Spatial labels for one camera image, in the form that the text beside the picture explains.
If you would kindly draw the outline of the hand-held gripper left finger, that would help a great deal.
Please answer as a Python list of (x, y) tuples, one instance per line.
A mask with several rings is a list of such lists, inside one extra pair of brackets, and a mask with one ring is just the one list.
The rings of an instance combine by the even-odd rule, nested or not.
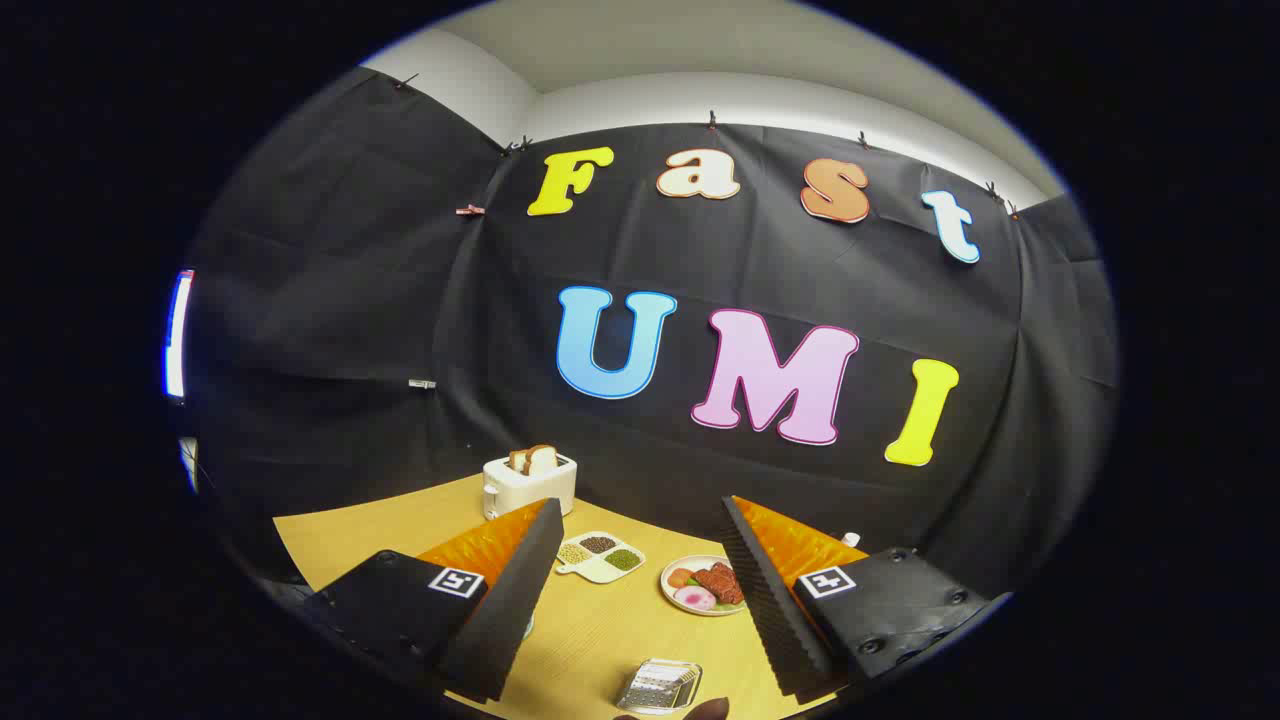
[(417, 557), (380, 550), (302, 614), (402, 685), (499, 700), (563, 537), (559, 500), (543, 498)]

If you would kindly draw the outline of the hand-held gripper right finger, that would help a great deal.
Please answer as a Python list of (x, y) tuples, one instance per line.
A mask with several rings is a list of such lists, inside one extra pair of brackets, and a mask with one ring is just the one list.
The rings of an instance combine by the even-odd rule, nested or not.
[(865, 553), (745, 498), (723, 506), (722, 544), (783, 694), (869, 694), (1011, 598), (986, 597), (910, 548)]

